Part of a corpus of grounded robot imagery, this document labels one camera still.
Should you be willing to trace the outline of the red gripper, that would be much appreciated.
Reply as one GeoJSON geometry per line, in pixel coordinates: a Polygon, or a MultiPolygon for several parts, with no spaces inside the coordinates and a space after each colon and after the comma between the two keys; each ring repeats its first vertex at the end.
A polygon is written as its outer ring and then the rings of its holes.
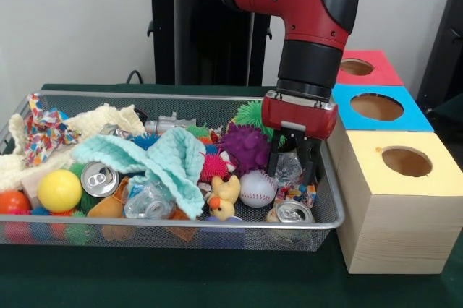
{"type": "Polygon", "coordinates": [[[263,125],[275,129],[268,156],[267,175],[271,178],[275,177],[279,160],[279,143],[281,137],[284,137],[282,129],[291,129],[309,137],[298,140],[297,154],[303,170],[301,184],[311,185],[318,164],[319,140],[326,140],[331,135],[338,110],[336,103],[298,98],[269,90],[263,98],[261,107],[263,125]]]}

